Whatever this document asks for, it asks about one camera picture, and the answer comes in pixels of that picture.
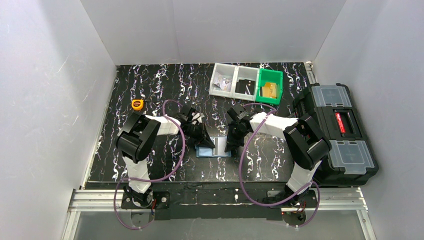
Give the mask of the left grey storage bin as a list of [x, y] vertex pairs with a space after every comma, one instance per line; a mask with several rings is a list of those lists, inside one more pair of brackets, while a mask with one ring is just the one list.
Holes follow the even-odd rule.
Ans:
[[209, 83], [209, 94], [232, 98], [235, 92], [237, 70], [236, 65], [215, 63]]

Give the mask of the middle grey storage bin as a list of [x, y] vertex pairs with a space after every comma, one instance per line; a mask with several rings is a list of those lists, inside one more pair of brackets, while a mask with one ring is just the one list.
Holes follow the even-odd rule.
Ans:
[[237, 66], [232, 84], [232, 97], [254, 102], [257, 95], [259, 68]]

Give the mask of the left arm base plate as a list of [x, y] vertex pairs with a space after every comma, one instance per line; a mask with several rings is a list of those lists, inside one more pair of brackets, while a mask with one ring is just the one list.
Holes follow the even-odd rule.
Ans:
[[143, 195], [140, 193], [124, 192], [120, 201], [120, 208], [125, 210], [141, 209], [168, 209], [170, 206], [170, 193], [163, 191], [150, 191]]

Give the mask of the grey storage bin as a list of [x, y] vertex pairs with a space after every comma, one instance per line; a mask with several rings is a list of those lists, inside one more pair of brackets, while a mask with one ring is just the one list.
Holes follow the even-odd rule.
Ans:
[[209, 94], [232, 98], [235, 92], [237, 70], [236, 65], [215, 63], [209, 83]]
[[237, 66], [232, 84], [232, 97], [254, 102], [257, 95], [259, 68]]

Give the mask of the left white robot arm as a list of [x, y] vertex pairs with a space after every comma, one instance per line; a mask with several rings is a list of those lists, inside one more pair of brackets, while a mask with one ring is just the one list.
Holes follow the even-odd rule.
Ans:
[[132, 113], [115, 141], [126, 164], [129, 188], [138, 194], [145, 194], [151, 183], [155, 182], [149, 177], [147, 157], [157, 136], [180, 135], [183, 145], [186, 139], [191, 139], [196, 146], [215, 148], [203, 123], [203, 116], [187, 105], [182, 105], [174, 117]]

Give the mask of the yellow items in green bin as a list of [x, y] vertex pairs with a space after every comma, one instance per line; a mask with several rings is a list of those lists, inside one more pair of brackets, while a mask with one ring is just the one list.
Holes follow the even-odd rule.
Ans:
[[277, 98], [277, 84], [274, 82], [266, 82], [264, 86], [260, 87], [260, 96], [264, 98], [276, 99]]

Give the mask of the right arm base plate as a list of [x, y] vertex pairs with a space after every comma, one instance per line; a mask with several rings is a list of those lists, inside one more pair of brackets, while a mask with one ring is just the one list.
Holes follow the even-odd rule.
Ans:
[[282, 219], [286, 225], [298, 228], [312, 219], [319, 204], [320, 198], [316, 192], [313, 189], [307, 189], [285, 203], [270, 206], [270, 208], [281, 209]]

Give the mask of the orange tape measure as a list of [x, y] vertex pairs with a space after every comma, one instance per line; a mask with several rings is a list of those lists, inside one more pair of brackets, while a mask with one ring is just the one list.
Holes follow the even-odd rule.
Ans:
[[131, 101], [131, 108], [134, 111], [141, 111], [144, 107], [144, 100], [143, 99], [133, 99]]

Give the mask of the blue card holder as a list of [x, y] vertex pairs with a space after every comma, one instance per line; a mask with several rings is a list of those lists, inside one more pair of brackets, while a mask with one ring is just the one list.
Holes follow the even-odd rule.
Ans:
[[[213, 142], [214, 142], [215, 137], [216, 136], [210, 137]], [[228, 156], [223, 156], [223, 157], [214, 156], [214, 148], [196, 146], [195, 149], [196, 149], [196, 157], [197, 158], [223, 158], [223, 157], [231, 157], [232, 156], [231, 152]]]

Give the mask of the black toolbox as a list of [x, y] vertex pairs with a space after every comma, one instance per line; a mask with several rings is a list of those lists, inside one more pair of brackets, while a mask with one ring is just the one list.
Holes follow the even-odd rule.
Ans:
[[308, 114], [332, 145], [314, 174], [326, 187], [359, 187], [379, 170], [347, 85], [312, 84], [293, 100], [296, 117]]

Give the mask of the green storage bin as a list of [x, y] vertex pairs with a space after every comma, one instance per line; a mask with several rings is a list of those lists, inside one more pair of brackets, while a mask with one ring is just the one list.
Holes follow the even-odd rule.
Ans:
[[278, 106], [284, 92], [283, 78], [282, 71], [260, 68], [255, 101]]

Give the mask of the aluminium frame rail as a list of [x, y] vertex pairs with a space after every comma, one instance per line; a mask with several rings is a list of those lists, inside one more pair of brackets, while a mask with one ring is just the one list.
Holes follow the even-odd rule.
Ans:
[[[81, 212], [112, 212], [114, 210], [112, 189], [75, 190], [67, 209], [63, 240], [75, 236]], [[366, 240], [375, 240], [372, 223], [368, 215], [368, 206], [359, 187], [322, 188], [320, 190], [320, 211], [356, 211]]]

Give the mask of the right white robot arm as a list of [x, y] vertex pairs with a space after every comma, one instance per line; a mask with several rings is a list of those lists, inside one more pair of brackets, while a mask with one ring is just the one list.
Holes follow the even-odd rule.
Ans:
[[308, 114], [300, 118], [280, 117], [273, 112], [248, 112], [237, 104], [227, 114], [231, 118], [225, 151], [231, 152], [245, 145], [249, 133], [262, 133], [284, 139], [294, 160], [294, 168], [285, 192], [300, 196], [312, 184], [313, 176], [327, 157], [332, 145], [318, 123]]

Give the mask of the small items in grey bin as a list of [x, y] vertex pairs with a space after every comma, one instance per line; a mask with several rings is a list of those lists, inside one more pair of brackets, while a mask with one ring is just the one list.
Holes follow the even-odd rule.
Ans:
[[230, 92], [232, 87], [232, 78], [225, 76], [217, 76], [213, 80], [213, 84], [217, 86], [221, 91]]

